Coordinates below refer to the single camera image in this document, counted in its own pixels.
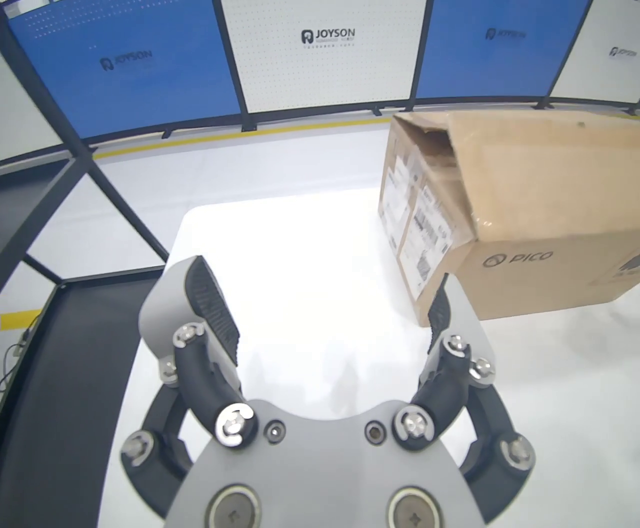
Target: blue pegboard panel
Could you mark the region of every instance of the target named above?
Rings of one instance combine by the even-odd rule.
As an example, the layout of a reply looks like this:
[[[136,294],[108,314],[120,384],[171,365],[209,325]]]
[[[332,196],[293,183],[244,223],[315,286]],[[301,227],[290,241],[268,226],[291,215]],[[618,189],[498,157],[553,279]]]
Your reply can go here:
[[[239,113],[211,0],[60,0],[10,24],[83,138]]]
[[[434,0],[417,98],[546,95],[587,0]]]

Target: white table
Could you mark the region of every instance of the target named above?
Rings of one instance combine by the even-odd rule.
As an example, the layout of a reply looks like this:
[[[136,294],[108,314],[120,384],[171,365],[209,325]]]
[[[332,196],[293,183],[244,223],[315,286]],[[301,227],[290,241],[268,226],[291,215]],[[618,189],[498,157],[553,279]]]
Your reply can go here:
[[[207,259],[240,329],[248,399],[332,419],[411,398],[431,332],[415,322],[377,201],[378,189],[365,189],[208,205],[184,217],[168,266]],[[538,456],[522,494],[492,525],[640,525],[640,289],[606,305],[483,326],[497,355],[496,386]],[[159,387],[155,357],[141,343],[100,528],[162,526],[119,455]],[[193,459],[209,440],[191,415],[181,437]],[[444,436],[458,462],[473,439],[467,415]]]

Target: white pegboard panel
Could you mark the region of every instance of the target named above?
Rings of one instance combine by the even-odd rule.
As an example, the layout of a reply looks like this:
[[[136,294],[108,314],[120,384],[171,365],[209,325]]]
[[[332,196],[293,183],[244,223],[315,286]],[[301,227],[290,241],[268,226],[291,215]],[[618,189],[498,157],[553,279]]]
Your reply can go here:
[[[593,1],[551,96],[640,99],[640,1]]]
[[[0,160],[60,143],[0,55]]]
[[[407,99],[425,4],[223,0],[248,111]]]

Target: pegboard panel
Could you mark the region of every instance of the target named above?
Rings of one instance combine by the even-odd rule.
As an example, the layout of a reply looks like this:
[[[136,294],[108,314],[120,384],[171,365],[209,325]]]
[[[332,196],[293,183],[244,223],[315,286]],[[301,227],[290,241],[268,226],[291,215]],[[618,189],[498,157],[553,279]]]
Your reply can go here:
[[[239,112],[211,0],[61,0],[10,24],[82,137]]]
[[[0,54],[0,160],[60,143]]]
[[[593,1],[551,96],[640,99],[640,1]]]
[[[249,112],[408,99],[425,0],[223,0]]]
[[[417,97],[546,95],[586,6],[587,0],[435,0]]]

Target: cardboard box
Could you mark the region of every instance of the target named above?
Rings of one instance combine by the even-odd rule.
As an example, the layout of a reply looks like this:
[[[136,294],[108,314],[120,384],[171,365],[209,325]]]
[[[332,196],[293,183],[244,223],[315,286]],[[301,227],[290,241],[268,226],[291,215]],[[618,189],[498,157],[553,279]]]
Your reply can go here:
[[[396,115],[379,213],[423,326],[445,272],[481,319],[611,301],[640,282],[640,123]]]

